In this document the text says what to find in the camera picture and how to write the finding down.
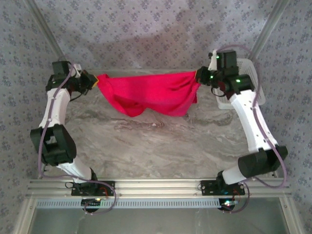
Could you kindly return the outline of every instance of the marble surface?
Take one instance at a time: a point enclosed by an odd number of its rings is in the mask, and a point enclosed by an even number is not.
[[[215,177],[248,153],[235,110],[220,110],[206,86],[198,91],[198,104],[183,117],[152,110],[125,116],[98,88],[70,102],[66,116],[78,157],[98,177]],[[47,171],[63,174],[57,168]]]

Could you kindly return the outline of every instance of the white basket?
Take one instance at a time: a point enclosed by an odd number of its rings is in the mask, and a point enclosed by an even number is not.
[[[255,92],[257,91],[258,87],[258,76],[257,72],[255,71],[254,64],[251,60],[245,59],[245,58],[238,58],[237,59],[237,65],[239,69],[239,74],[247,74],[252,79],[253,85],[255,87]],[[222,95],[223,92],[219,89],[214,90],[215,94]],[[226,97],[217,97],[216,101],[218,102],[219,109],[225,110],[225,109],[233,109],[233,106],[231,105],[230,101],[227,100]],[[265,103],[265,97],[262,90],[262,86],[260,87],[260,94],[258,99],[258,104],[263,105]]]

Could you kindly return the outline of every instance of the red cloth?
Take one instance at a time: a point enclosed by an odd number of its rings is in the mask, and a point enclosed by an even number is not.
[[[109,78],[99,75],[98,87],[118,111],[134,117],[150,108],[169,116],[183,116],[197,103],[200,86],[196,71],[163,75]]]

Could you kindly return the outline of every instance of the ventilated vent strip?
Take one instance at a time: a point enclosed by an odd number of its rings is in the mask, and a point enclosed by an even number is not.
[[[64,209],[81,208],[80,199],[39,199],[37,208],[39,209]],[[112,200],[101,201],[97,208],[109,208]],[[200,199],[119,199],[115,204],[115,209],[173,209],[173,208],[218,208],[220,207],[217,198]]]

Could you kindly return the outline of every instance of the blue floral wallpaper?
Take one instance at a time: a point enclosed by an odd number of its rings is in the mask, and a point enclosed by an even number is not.
[[[312,2],[286,8],[259,55],[266,104],[263,115],[286,159],[294,199],[312,233]]]
[[[35,0],[61,49],[88,69],[194,68],[252,47],[274,0]]]
[[[56,57],[23,1],[0,1],[0,234],[11,233],[37,176],[30,129],[42,119]]]

